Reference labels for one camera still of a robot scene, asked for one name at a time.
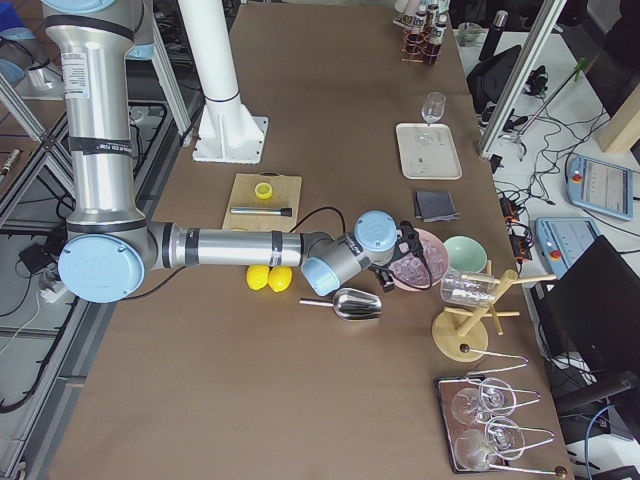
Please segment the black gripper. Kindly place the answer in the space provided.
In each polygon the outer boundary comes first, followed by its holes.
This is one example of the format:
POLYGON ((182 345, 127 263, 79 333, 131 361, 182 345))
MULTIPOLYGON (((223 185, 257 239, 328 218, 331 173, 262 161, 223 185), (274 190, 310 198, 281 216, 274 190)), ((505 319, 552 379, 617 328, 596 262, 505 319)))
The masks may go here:
POLYGON ((409 254, 420 260, 425 259, 424 247, 420 241, 419 233, 409 221, 403 220, 397 230, 394 259, 400 260, 409 254))

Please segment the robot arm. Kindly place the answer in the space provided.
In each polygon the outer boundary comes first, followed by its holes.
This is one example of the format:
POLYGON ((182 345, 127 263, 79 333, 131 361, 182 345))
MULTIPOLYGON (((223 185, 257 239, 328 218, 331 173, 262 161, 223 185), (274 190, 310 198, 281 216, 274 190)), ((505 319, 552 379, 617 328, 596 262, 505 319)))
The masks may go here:
POLYGON ((151 5, 47 1, 43 13, 61 52, 76 199, 58 272, 75 295, 111 303, 134 292, 151 270, 201 264, 298 266, 325 295, 365 270, 388 278, 393 262, 421 255, 413 227, 378 210, 336 238, 149 221, 135 201, 125 59, 154 51, 151 5))

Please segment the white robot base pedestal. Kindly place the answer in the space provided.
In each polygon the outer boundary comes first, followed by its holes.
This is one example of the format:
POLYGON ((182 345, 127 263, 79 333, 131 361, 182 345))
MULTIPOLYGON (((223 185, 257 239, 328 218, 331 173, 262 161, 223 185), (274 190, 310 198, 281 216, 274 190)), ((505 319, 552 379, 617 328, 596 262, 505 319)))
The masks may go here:
POLYGON ((268 119, 242 103, 222 3, 185 0, 179 8, 205 97, 193 158, 259 164, 268 119))

